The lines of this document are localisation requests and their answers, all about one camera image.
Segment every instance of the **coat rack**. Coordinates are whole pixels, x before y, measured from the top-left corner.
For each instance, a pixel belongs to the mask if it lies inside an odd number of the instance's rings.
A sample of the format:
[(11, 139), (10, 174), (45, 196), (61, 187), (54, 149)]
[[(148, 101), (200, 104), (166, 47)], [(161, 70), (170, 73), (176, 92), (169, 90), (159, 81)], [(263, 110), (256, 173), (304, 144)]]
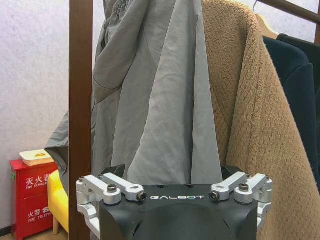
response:
[[(285, 0), (259, 2), (317, 23), (315, 43), (320, 44), (320, 12)], [(69, 239), (89, 240), (89, 228), (77, 211), (76, 181), (91, 173), (93, 0), (70, 0), (69, 4)]]

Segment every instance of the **coat hanger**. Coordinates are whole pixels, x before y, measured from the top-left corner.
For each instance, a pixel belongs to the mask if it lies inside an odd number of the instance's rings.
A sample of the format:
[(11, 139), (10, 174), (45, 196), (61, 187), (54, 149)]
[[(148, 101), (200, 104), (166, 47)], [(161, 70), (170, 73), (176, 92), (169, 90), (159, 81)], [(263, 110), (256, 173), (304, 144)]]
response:
[[(254, 5), (253, 5), (253, 12), (255, 11), (255, 6), (257, 4), (258, 1), (255, 1)], [(268, 24), (266, 18), (260, 14), (255, 14), (256, 19), (258, 20), (259, 23), (259, 27), (261, 29), (262, 35), (271, 39), (277, 39), (279, 33), (277, 33), (276, 31), (274, 31), (270, 25)]]

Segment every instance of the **textured wall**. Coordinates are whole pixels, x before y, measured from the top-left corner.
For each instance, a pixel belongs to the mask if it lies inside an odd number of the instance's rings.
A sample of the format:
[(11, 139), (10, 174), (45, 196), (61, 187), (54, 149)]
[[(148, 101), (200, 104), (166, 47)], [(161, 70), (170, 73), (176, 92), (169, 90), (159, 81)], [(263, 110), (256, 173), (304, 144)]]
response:
[[(242, 0), (251, 8), (253, 0)], [(314, 12), (318, 0), (295, 0)], [(258, 3), (279, 33), (313, 41), (315, 25)], [(94, 0), (93, 49), (104, 21)], [(68, 109), (69, 1), (0, 0), (0, 229), (10, 225), (9, 160), (43, 148)]]

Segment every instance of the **hanging jacket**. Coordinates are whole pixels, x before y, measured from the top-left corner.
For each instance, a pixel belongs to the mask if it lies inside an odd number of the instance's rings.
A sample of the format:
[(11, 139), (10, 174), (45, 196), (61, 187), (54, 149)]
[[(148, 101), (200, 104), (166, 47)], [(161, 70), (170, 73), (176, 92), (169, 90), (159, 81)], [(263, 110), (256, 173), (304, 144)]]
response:
[[(201, 0), (105, 0), (93, 71), (92, 174), (136, 184), (222, 181)], [(68, 190), (68, 115), (46, 150)]]
[(220, 160), (273, 179), (259, 240), (319, 240), (320, 195), (256, 16), (204, 0), (203, 19)]
[(270, 53), (289, 102), (319, 189), (320, 175), (313, 65), (309, 62), (306, 54), (297, 47), (268, 37), (263, 37), (263, 41)]
[(320, 167), (320, 45), (300, 40), (286, 34), (279, 34), (277, 40), (290, 44), (302, 50), (313, 65), (315, 107), (316, 107), (316, 134), (317, 134), (317, 158)]

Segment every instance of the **gray coat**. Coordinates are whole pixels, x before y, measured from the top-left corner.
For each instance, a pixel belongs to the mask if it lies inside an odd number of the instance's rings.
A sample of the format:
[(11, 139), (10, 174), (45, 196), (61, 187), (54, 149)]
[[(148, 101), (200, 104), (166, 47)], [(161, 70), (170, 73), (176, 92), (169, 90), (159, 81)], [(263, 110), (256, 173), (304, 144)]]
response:
[[(92, 174), (137, 184), (222, 180), (201, 0), (104, 0), (93, 71)], [(47, 143), (68, 191), (69, 116)]]

